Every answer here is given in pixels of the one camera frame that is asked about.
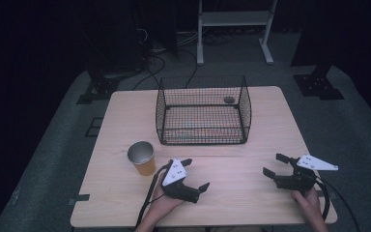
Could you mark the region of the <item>person's right hand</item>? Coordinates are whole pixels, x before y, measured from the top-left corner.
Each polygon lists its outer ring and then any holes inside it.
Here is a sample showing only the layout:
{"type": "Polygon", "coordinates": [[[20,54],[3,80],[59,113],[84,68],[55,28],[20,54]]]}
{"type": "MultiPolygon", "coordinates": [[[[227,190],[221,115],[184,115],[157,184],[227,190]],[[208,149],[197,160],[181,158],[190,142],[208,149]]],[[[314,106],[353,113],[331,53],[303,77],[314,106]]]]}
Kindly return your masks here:
{"type": "Polygon", "coordinates": [[[300,208],[309,223],[316,224],[324,222],[319,196],[314,188],[309,190],[305,195],[302,195],[298,190],[292,190],[291,196],[300,205],[300,208]]]}

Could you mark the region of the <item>orange metal cup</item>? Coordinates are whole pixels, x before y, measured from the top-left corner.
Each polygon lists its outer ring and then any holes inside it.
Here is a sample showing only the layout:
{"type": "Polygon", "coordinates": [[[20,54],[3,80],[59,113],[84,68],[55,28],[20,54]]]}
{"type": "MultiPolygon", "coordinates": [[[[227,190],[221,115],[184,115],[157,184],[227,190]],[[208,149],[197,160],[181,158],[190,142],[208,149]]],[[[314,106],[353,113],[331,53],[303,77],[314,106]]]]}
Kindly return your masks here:
{"type": "Polygon", "coordinates": [[[150,176],[156,171],[154,147],[147,141],[132,144],[128,148],[128,160],[142,176],[150,176]]]}

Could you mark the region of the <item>person's left hand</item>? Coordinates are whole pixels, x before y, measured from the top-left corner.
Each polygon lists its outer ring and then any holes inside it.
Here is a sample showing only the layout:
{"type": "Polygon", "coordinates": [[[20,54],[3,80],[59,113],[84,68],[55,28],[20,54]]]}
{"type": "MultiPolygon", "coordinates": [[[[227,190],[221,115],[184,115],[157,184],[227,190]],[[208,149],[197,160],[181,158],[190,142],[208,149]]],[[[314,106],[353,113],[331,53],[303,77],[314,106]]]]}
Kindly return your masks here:
{"type": "Polygon", "coordinates": [[[161,220],[168,216],[175,208],[184,203],[183,200],[174,199],[167,196],[161,186],[161,177],[158,178],[157,185],[154,190],[153,200],[146,214],[147,218],[161,220]]]}

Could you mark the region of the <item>black tape strip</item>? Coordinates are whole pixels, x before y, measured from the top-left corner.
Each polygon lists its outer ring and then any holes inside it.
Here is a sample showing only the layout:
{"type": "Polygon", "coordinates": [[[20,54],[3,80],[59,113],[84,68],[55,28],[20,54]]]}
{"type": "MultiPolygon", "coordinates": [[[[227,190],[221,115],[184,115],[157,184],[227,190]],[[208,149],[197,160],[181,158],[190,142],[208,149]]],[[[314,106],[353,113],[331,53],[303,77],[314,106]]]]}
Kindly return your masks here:
{"type": "Polygon", "coordinates": [[[88,201],[90,199],[90,194],[78,194],[75,198],[70,198],[68,205],[74,206],[76,202],[88,201]]]}

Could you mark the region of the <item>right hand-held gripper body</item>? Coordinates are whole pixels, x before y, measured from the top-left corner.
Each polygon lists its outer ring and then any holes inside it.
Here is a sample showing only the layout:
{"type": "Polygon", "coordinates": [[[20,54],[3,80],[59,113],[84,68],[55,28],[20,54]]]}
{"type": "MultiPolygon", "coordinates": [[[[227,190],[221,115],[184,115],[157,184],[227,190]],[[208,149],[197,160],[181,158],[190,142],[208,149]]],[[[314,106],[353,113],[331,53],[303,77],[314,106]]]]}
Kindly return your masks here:
{"type": "Polygon", "coordinates": [[[302,194],[312,189],[317,181],[316,171],[338,171],[339,167],[309,154],[290,158],[293,167],[291,176],[275,175],[274,182],[279,189],[298,190],[302,194]]]}

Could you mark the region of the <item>white metal desk frame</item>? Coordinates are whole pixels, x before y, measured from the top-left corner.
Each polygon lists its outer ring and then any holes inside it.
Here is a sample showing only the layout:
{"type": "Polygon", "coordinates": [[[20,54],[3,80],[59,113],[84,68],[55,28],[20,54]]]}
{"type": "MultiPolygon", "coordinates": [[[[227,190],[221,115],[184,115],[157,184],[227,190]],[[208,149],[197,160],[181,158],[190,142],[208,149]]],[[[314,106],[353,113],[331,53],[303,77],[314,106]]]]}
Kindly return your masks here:
{"type": "Polygon", "coordinates": [[[265,32],[259,39],[265,61],[268,65],[274,63],[268,47],[269,35],[275,15],[278,0],[272,0],[271,7],[266,11],[247,12],[204,12],[203,0],[199,0],[198,24],[197,24],[197,46],[196,64],[204,64],[203,29],[208,27],[236,27],[236,26],[264,26],[265,32]]]}

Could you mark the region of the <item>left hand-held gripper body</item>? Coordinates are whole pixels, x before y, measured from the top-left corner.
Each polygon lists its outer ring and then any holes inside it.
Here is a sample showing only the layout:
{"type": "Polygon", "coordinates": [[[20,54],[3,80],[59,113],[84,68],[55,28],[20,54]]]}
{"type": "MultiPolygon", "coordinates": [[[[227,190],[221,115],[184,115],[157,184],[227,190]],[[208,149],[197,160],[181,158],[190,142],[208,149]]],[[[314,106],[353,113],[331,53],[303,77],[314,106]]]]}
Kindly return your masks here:
{"type": "Polygon", "coordinates": [[[163,192],[174,199],[197,203],[200,192],[197,188],[191,188],[184,184],[186,168],[182,166],[181,160],[172,159],[169,168],[163,176],[161,188],[163,192]]]}

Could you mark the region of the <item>black tape floor outline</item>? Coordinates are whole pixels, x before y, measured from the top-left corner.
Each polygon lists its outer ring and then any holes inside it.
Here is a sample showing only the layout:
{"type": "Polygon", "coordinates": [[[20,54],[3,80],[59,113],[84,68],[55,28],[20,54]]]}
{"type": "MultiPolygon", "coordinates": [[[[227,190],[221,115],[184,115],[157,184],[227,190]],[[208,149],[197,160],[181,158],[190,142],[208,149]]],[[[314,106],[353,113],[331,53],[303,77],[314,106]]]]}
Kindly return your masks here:
{"type": "Polygon", "coordinates": [[[102,117],[94,117],[85,132],[86,137],[97,137],[100,133],[100,128],[103,122],[102,117]]]}

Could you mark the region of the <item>black metal stand base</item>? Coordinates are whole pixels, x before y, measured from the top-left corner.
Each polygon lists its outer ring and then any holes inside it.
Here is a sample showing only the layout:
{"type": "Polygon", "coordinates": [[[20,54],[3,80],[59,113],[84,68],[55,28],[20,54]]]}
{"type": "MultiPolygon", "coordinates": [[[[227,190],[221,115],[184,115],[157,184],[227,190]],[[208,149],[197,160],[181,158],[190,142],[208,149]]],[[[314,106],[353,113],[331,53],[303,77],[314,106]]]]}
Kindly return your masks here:
{"type": "Polygon", "coordinates": [[[77,104],[109,100],[111,95],[118,89],[120,79],[117,77],[106,77],[100,66],[93,61],[89,61],[86,68],[90,77],[90,83],[86,92],[78,98],[77,104]]]}
{"type": "Polygon", "coordinates": [[[301,93],[305,97],[319,97],[323,101],[343,100],[341,92],[327,78],[330,68],[331,64],[318,64],[312,73],[295,74],[294,80],[301,93]]]}

